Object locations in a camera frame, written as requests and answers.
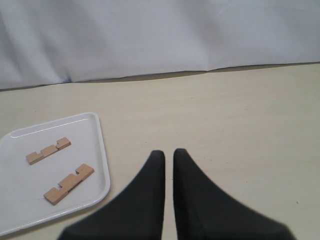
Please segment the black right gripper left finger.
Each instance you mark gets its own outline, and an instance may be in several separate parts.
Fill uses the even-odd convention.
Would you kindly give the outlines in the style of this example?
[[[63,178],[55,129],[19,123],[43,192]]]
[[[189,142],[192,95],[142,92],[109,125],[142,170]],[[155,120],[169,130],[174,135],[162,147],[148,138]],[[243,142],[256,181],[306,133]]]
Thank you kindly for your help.
[[[165,155],[150,153],[130,184],[107,205],[66,227],[60,240],[160,240],[165,206]]]

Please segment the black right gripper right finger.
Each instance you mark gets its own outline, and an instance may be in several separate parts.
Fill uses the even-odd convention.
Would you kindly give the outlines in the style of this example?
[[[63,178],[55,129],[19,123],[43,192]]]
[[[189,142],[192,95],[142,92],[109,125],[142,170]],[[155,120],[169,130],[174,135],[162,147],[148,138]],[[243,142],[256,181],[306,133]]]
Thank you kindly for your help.
[[[295,239],[286,225],[220,189],[183,148],[173,154],[173,205],[179,240]]]

